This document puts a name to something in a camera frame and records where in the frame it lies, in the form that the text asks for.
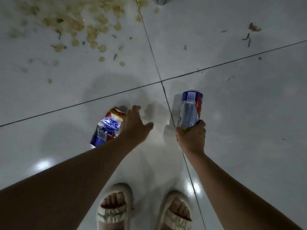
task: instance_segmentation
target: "foot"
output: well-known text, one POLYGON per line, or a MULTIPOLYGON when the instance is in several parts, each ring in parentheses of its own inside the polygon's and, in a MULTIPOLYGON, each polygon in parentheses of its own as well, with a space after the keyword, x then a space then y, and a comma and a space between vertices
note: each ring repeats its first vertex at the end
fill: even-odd
MULTIPOLYGON (((126 204, 123 192, 113 193, 106 197, 101 204, 102 208, 115 209, 126 204)), ((124 230, 124 221, 119 223, 106 224, 104 230, 124 230)))
MULTIPOLYGON (((188 207, 185 205, 184 202, 181 202, 179 198, 175 198, 171 202, 171 206, 169 207, 169 209, 175 215, 191 221, 191 214, 188 207)), ((161 230, 171 230, 171 228, 168 227, 166 224, 163 224, 161 230)))

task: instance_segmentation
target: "sandal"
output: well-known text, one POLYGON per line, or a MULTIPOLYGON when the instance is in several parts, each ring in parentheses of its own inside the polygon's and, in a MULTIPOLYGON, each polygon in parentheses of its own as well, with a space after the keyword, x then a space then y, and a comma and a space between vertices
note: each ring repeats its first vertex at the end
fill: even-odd
POLYGON ((129 230, 130 217, 133 205, 133 194, 127 184, 118 183, 108 188, 104 198, 101 199, 97 210, 97 229, 103 230, 105 224, 119 223, 124 221, 124 230, 129 230), (107 209, 101 207, 104 199, 113 193, 123 192, 125 195, 125 204, 114 208, 107 209))
POLYGON ((164 197, 158 215, 158 224, 155 230, 161 230, 163 224, 166 224, 172 230, 190 230, 192 227, 192 221, 186 220, 176 214, 174 214, 169 207, 175 198, 179 198, 181 202, 184 202, 186 207, 190 211, 192 218, 192 209, 190 202, 186 196, 179 191, 171 191, 164 197))

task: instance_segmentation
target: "barcode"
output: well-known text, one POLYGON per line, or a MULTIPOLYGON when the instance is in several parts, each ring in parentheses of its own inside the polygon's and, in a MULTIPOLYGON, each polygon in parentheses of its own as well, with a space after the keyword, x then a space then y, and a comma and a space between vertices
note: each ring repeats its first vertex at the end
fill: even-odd
POLYGON ((195 101, 195 96, 196 96, 195 92, 188 92, 187 103, 193 104, 195 101))

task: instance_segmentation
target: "floor tile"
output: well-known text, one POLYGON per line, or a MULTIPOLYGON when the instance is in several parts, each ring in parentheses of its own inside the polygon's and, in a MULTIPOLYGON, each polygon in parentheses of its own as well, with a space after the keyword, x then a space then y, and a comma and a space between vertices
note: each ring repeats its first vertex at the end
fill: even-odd
POLYGON ((73 47, 70 34, 63 33, 59 40, 41 20, 28 17, 28 25, 21 27, 24 15, 17 15, 6 2, 1 1, 0 9, 8 12, 0 19, 0 125, 160 81, 144 25, 135 19, 135 1, 127 0, 120 19, 112 12, 105 14, 109 31, 97 38, 99 45, 106 45, 104 53, 91 48, 86 30, 77 35, 80 45, 73 47), (113 29, 117 21, 120 31, 113 29), (25 37, 10 38, 12 29, 26 29, 25 37), (59 42, 67 46, 60 53, 50 46, 59 42))
POLYGON ((169 0, 141 9, 161 79, 307 39, 307 0, 169 0), (247 37, 253 22, 262 28, 247 37))
MULTIPOLYGON (((0 127, 0 189, 90 149, 96 124, 113 106, 139 104, 148 139, 119 165, 105 186, 126 182, 135 197, 132 229, 153 229, 164 195, 178 189, 193 206, 196 229, 205 229, 160 83, 0 127)), ((98 196, 79 229, 95 230, 98 196)))
MULTIPOLYGON (((307 228, 307 43, 164 81, 174 121, 182 92, 203 93, 206 154, 236 180, 307 228)), ((190 163, 192 183, 199 179, 190 163)), ((223 229, 203 188, 206 230, 223 229)))

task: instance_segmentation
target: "forearm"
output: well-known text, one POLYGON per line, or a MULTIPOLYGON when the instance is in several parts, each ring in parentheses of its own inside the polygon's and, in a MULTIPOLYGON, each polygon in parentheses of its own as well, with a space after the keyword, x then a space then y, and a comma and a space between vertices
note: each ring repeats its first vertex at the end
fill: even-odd
POLYGON ((126 137, 103 144, 0 191, 0 229, 76 229, 123 158, 126 137))
POLYGON ((187 154, 223 228, 301 229, 232 178, 203 152, 187 154))

